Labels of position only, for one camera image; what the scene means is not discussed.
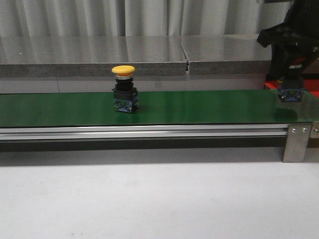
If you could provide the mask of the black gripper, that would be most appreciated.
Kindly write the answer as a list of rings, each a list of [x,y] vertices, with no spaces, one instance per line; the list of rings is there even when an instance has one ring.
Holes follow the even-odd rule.
[[[319,2],[295,0],[284,21],[260,31],[257,42],[263,47],[271,45],[271,76],[283,77],[288,69],[288,51],[284,43],[296,44],[305,58],[319,58]]]

